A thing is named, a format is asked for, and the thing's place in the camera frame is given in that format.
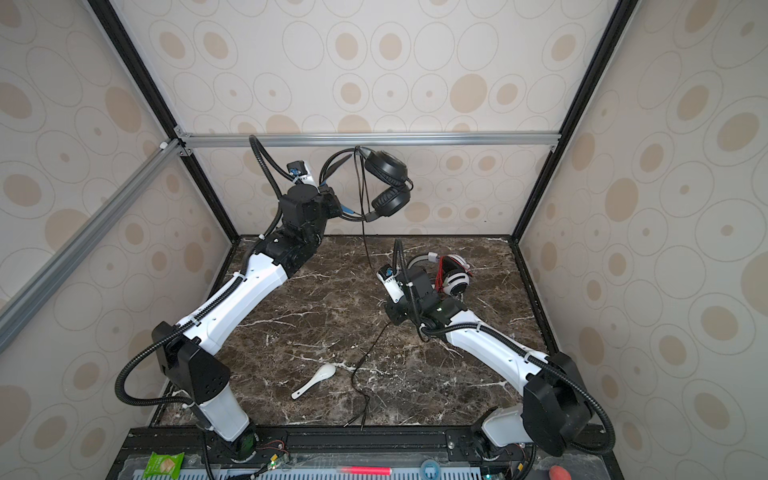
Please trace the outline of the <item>white headphones with red cable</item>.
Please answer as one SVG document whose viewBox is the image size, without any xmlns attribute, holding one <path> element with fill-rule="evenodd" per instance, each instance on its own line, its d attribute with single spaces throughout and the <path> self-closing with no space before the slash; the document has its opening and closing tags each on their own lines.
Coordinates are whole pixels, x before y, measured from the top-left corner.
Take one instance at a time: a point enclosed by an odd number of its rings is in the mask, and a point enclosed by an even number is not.
<svg viewBox="0 0 768 480">
<path fill-rule="evenodd" d="M 429 262 L 437 265 L 435 289 L 445 295 L 461 300 L 470 285 L 473 273 L 471 265 L 460 255 L 440 255 L 427 252 L 414 256 L 408 261 L 411 268 L 420 263 Z"/>
</svg>

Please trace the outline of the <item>black blue headphones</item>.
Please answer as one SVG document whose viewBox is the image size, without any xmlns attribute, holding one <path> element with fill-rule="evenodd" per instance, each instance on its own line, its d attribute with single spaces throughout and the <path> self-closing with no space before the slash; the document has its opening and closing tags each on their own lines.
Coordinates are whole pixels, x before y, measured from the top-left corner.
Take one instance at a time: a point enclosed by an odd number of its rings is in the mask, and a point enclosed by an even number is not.
<svg viewBox="0 0 768 480">
<path fill-rule="evenodd" d="M 411 184 L 411 181 L 408 178 L 407 166 L 396 157 L 385 151 L 355 146 L 339 150 L 325 161 L 320 171 L 320 184 L 325 185 L 348 160 L 352 160 L 355 167 L 360 211 L 356 212 L 343 207 L 341 219 L 361 223 L 366 258 L 370 269 L 373 269 L 364 225 L 380 217 L 391 216 L 405 206 L 410 200 L 412 187 L 408 187 L 408 184 Z M 373 200 L 370 199 L 367 173 L 388 186 Z"/>
</svg>

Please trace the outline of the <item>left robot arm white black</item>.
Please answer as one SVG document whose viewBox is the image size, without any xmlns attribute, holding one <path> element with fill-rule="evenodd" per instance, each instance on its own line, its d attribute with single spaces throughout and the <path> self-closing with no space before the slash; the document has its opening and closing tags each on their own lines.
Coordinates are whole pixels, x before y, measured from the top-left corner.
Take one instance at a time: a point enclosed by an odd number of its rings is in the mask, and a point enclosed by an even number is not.
<svg viewBox="0 0 768 480">
<path fill-rule="evenodd" d="M 257 435 L 231 389 L 230 369 L 216 354 L 245 317 L 312 258 L 328 221 L 343 212 L 333 189 L 314 180 L 305 162 L 281 169 L 256 136 L 250 136 L 249 144 L 278 200 L 273 222 L 220 290 L 176 324 L 155 327 L 152 344 L 126 364 L 114 387 L 117 399 L 127 405 L 190 407 L 199 425 L 215 433 L 236 462 L 255 455 Z M 139 398 L 127 392 L 129 375 L 151 355 L 178 395 Z"/>
</svg>

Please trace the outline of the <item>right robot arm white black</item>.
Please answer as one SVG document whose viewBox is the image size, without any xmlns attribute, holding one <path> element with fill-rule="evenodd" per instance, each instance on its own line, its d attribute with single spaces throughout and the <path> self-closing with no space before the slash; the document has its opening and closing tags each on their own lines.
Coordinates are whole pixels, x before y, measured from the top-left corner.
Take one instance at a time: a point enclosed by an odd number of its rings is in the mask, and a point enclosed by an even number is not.
<svg viewBox="0 0 768 480">
<path fill-rule="evenodd" d="M 389 295 L 386 312 L 393 324 L 409 321 L 423 339 L 466 351 L 521 395 L 521 403 L 492 410 L 474 424 L 472 441 L 481 457 L 493 459 L 520 443 L 552 456 L 568 449 L 590 455 L 613 450 L 612 421 L 568 355 L 529 348 L 482 321 L 456 297 L 439 292 L 423 268 L 406 260 L 401 240 L 395 240 L 392 261 L 377 277 Z"/>
</svg>

